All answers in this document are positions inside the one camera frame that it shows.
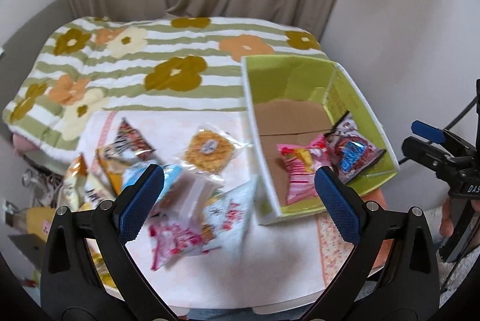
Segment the person's right hand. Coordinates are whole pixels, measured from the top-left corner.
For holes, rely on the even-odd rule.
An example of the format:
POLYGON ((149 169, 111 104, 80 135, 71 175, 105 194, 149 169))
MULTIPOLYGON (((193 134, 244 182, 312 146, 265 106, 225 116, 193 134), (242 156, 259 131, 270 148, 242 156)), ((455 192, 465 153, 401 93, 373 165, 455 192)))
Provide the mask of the person's right hand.
MULTIPOLYGON (((480 211, 480 201, 472 200, 471 205, 475 211, 480 211)), ((450 237, 454 232, 454 224, 452 222, 452 201, 447 198, 442 205, 442 220, 439 227, 439 233, 443 237, 450 237)))

